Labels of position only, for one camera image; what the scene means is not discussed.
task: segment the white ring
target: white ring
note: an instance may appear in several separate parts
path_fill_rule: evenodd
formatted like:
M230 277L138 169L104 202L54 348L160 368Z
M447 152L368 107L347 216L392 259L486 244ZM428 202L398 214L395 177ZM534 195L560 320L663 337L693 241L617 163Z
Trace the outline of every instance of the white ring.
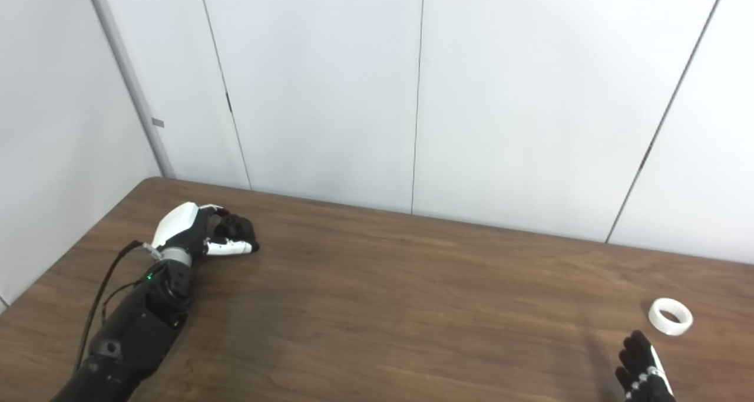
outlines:
M673 314L679 322L665 318L662 311ZM658 298L649 308L649 322L667 335L682 335L694 324L694 315L683 303L671 298Z

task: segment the wire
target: wire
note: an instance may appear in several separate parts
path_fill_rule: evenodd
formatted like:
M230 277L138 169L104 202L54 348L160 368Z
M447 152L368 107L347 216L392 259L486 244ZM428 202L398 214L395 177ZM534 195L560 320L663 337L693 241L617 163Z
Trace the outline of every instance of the wire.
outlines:
M74 374L81 366L81 361L84 357L84 349L86 349L87 346L87 338L89 337L89 329L91 329L92 327L92 320L94 319L94 314L97 312L97 305L100 304L100 299L102 298L102 294L104 294L105 292L105 287L107 286L108 281L110 281L110 276L113 275L113 271L115 270L115 267L118 266L118 263L121 262L121 259L123 259L123 257L127 255L131 250L141 246L142 244L142 242L134 240L127 246L125 246L115 257L113 264L110 265L110 269L108 269L107 274L105 274L105 278L102 279L100 289L97 290L97 295L92 301L92 307L89 310L89 315L87 315L87 321L84 323L84 331L81 333L81 342L79 342L78 344L78 354L76 354L76 361L73 362Z
M105 319L107 318L107 303L110 302L110 299L113 298L114 295L117 295L121 290L127 289L128 287L137 286L141 284L141 280L137 279L136 281L124 284L117 289L115 289L106 299L105 302L102 302L102 324L105 324Z

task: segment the prosthetic hand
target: prosthetic hand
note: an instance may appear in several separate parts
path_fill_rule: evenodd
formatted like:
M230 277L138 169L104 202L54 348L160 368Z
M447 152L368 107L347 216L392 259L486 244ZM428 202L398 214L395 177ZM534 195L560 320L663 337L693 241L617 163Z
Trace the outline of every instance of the prosthetic hand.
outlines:
M221 220L214 235L207 236L213 215L218 215ZM191 202L181 204L162 218L151 245L161 252L162 257L167 255L166 251L175 253L178 250L193 260L204 255L239 255L259 250L251 221L232 215L222 206L197 206Z
M210 234L210 218L220 222ZM100 287L84 327L83 342L102 290L117 262L131 248L145 247L156 261L135 281L89 343L88 357L52 402L125 402L153 375L180 334L194 302L194 262L205 255L259 250L248 219L217 205L187 202L167 214L150 245L134 242L116 258Z
M623 346L620 362L624 366L615 370L615 376L626 391L627 402L676 402L660 357L644 334L634 331Z

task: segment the robotic arm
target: robotic arm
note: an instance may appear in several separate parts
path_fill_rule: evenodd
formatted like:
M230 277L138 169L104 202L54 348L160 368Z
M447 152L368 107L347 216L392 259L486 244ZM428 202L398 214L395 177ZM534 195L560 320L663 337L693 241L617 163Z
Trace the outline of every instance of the robotic arm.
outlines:
M208 236L210 218L221 220ZM165 216L151 246L156 262L104 322L88 357L51 402L125 402L153 375L183 329L193 303L194 262L205 255L259 250L248 219L187 202Z

